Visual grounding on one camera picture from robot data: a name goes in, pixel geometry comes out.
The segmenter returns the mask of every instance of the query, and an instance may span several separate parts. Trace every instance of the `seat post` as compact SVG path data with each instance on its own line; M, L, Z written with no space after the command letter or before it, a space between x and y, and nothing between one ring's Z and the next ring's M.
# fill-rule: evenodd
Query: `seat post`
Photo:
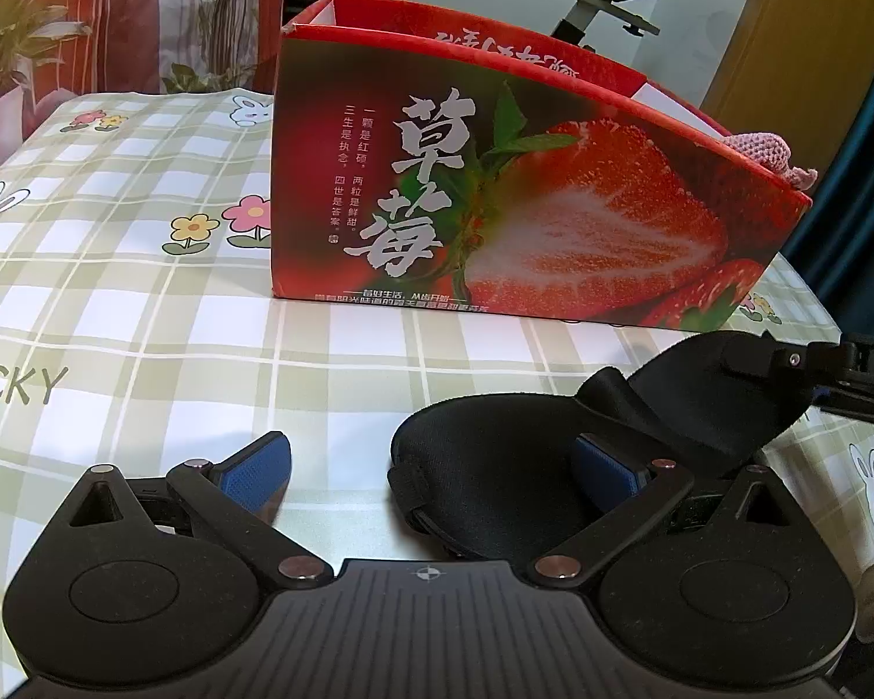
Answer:
M566 17L557 24L551 36L561 41L568 41L569 44L580 44L586 35L589 24L593 22L593 18L601 10L620 21L625 21L627 24L625 30L635 36L643 36L641 31L648 31L655 36L661 32L661 29L658 29L653 23L646 21L640 15L629 13L628 10L620 8L609 0L576 0Z

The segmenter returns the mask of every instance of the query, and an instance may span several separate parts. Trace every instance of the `wooden door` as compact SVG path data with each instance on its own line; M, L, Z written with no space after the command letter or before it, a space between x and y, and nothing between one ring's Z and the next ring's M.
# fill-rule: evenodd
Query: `wooden door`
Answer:
M748 0L702 109L824 172L874 76L874 0Z

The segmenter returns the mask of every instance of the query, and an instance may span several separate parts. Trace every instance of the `black fabric pad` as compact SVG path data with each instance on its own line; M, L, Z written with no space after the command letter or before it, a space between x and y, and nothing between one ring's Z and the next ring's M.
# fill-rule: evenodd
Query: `black fabric pad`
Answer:
M420 469L417 519L468 559L527 562L599 516L570 477L568 449L594 416L572 397L488 394L401 424L392 460Z
M724 373L721 350L734 337L768 351L772 341L706 333L628 380L599 370L575 397L490 394L417 412L392 440L389 483L401 510L458 555L523 569L600 516L571 475L569 448L611 419L672 447L697 475L738 469L802 415L812 394L785 396Z
M721 354L732 341L755 345L759 356L776 343L744 331L697 334L655 356L628 383L673 432L747 460L806 412L813 392L726 373Z

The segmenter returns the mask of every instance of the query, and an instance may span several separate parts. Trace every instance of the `round button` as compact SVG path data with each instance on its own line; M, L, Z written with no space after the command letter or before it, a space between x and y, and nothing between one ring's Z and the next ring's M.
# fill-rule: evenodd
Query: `round button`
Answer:
M279 572L294 581L313 581L323 575L323 560L310 555L285 557L279 563Z
M159 614L178 596L178 579L166 567L119 560L86 570L69 597L82 615L100 623L136 623Z
M724 623L757 623L790 601L790 586L769 567L742 560L714 560L687 570L679 582L686 603Z
M544 578L576 578L583 566L580 561L566 555L548 555L534 564L534 569Z

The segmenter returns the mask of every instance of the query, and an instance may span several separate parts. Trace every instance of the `blue gripper pad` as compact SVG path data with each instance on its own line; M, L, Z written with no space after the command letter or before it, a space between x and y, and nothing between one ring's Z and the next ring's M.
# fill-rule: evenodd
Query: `blue gripper pad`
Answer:
M268 432L210 472L210 480L241 507L256 513L291 478L291 443Z
M636 471L622 465L586 436L580 436L573 443L569 461L573 479L602 513L634 497L648 482L646 469Z

